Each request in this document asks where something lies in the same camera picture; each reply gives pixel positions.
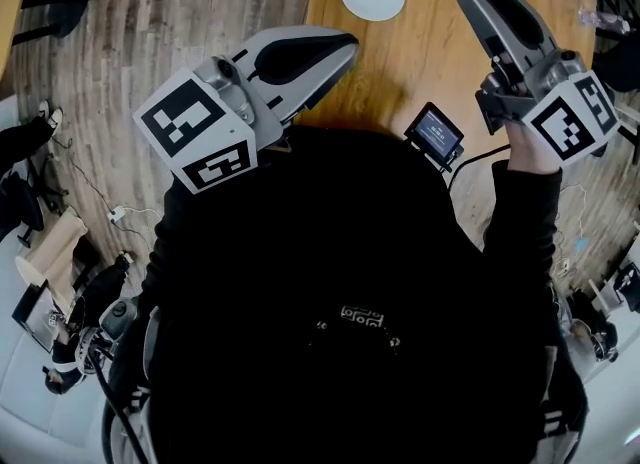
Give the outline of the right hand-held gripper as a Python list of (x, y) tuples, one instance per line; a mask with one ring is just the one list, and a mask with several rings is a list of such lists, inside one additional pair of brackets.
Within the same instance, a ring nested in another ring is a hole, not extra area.
[(507, 121), (520, 124), (563, 165), (607, 145), (620, 120), (603, 84), (579, 53), (555, 50), (526, 0), (456, 1), (491, 59), (475, 93), (491, 135)]

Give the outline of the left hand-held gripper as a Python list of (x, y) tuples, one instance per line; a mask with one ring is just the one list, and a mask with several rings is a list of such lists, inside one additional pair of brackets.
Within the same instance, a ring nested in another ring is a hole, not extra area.
[[(283, 126), (312, 109), (355, 62), (359, 41), (335, 29), (297, 25), (262, 30), (232, 57), (183, 68), (134, 113), (172, 173), (200, 193), (258, 166), (257, 153)], [(246, 77), (276, 88), (266, 102)], [(278, 118), (271, 109), (279, 109)]]

